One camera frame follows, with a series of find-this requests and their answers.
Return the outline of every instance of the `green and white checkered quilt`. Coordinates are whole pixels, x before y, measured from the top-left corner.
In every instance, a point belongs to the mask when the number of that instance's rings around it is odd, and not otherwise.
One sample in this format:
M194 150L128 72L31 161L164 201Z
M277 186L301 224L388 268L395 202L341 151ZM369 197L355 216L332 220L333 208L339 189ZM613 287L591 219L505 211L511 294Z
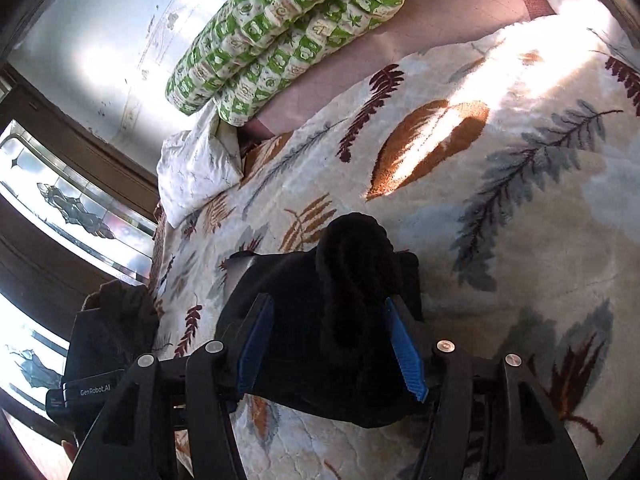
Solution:
M391 18L404 0L227 0L178 62L166 97L191 115L214 98L241 126L324 56Z

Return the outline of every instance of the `wall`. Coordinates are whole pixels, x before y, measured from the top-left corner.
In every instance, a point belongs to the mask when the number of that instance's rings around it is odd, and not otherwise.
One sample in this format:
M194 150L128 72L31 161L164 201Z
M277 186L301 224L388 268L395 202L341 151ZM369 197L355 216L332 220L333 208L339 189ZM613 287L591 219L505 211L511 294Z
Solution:
M155 172L189 129L164 84L225 0L56 0L9 62L63 112Z

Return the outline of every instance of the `folded black clothes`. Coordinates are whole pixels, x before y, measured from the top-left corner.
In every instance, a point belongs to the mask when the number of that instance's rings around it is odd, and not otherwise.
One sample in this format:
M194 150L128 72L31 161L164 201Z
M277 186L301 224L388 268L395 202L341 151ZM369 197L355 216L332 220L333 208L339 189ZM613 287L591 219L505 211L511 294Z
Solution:
M383 320L384 301L392 294L422 320L418 259L395 253L375 219L341 216L310 251L243 251L228 267L244 273L230 279L235 287L216 338L246 316L257 294L274 300L273 331L253 394L363 428L386 426L419 410Z
M151 351L158 325L146 285L119 280L101 285L76 315L63 382L126 370Z

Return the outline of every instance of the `leaf-patterned bedspread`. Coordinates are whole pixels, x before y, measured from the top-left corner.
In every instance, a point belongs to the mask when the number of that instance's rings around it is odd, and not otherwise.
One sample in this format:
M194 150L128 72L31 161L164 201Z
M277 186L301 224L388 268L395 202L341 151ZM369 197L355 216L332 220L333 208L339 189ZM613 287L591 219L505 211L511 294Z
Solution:
M232 253L308 250L360 211L419 257L436 336L522 355L589 478L608 478L640 431L640 78L607 45L552 16L412 54L254 149L244 174L160 233L161 358L212 337ZM234 429L250 479L383 480L408 478L424 426L247 396Z

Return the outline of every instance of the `silver screw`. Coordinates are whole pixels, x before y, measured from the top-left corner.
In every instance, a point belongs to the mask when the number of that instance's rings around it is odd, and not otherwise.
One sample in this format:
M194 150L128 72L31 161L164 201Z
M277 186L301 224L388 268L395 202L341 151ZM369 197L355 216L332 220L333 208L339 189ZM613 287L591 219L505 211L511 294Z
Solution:
M156 359L151 354L144 354L138 358L138 366L141 368L146 368L151 366Z
M456 346L451 341L443 339L442 341L438 341L436 348L441 352L448 354L449 352L453 352L456 349Z
M507 354L504 360L507 361L509 366L520 366L522 364L522 359L516 354Z
M222 344L222 341L209 341L204 349L210 354L217 354L218 352L222 352L222 349L225 346Z

